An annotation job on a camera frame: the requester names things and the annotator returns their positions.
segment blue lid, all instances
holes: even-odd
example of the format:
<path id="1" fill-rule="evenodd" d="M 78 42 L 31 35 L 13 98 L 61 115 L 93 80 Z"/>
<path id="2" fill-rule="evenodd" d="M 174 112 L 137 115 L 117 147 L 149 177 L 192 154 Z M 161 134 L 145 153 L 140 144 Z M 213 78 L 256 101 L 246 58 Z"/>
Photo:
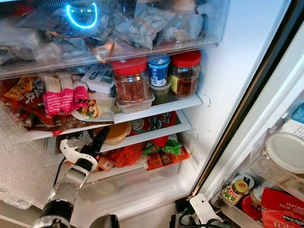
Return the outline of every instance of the blue lid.
<path id="1" fill-rule="evenodd" d="M 165 64 L 168 64 L 170 62 L 170 57 L 165 57 L 165 58 L 158 58 L 155 60 L 152 60 L 149 62 L 149 64 L 154 65 L 154 66 L 162 66 Z"/>

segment red box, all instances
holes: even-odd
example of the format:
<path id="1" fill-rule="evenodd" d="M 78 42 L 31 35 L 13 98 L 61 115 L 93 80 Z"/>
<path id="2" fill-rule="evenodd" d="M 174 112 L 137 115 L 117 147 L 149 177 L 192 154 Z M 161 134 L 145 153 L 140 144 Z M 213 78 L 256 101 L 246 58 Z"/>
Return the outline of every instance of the red box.
<path id="1" fill-rule="evenodd" d="M 266 228 L 303 228 L 304 202 L 294 196 L 265 188 L 262 217 Z"/>

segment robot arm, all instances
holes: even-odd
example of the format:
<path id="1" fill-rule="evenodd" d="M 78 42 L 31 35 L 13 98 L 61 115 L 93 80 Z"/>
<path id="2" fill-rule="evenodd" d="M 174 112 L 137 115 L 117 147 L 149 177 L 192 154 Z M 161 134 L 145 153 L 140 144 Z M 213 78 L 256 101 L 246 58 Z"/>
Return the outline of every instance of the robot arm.
<path id="1" fill-rule="evenodd" d="M 109 133 L 109 127 L 94 138 L 92 145 L 85 145 L 80 152 L 68 145 L 67 140 L 60 143 L 60 149 L 66 159 L 74 163 L 65 176 L 54 185 L 51 195 L 45 204 L 41 216 L 32 228 L 70 228 L 74 202 L 88 175 L 97 167 L 100 159 L 100 148 Z M 106 215 L 96 219 L 91 228 L 119 227 L 117 216 Z"/>

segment red jar lid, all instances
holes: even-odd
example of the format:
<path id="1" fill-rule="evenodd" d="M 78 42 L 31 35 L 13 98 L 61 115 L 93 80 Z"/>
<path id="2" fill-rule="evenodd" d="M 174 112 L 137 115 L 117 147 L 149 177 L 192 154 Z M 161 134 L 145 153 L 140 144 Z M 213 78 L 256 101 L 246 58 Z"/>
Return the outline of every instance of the red jar lid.
<path id="1" fill-rule="evenodd" d="M 260 220 L 262 218 L 261 206 L 255 205 L 250 196 L 245 196 L 242 199 L 241 206 L 243 211 L 254 220 Z"/>
<path id="2" fill-rule="evenodd" d="M 178 67 L 193 67 L 200 63 L 200 51 L 188 51 L 172 56 L 172 63 Z"/>
<path id="3" fill-rule="evenodd" d="M 139 57 L 113 61 L 112 68 L 118 75 L 136 75 L 147 69 L 147 58 Z"/>

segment orange lid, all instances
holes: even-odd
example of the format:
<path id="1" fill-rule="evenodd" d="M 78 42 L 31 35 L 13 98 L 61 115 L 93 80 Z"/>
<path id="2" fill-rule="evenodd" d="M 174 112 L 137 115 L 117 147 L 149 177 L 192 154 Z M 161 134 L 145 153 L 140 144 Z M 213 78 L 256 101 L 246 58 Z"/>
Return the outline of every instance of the orange lid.
<path id="1" fill-rule="evenodd" d="M 131 124 L 130 122 L 123 122 L 118 124 L 110 125 L 109 134 L 106 137 L 106 140 L 115 140 L 122 136 L 130 134 Z M 103 129 L 103 127 L 98 127 L 93 130 L 94 137 Z"/>

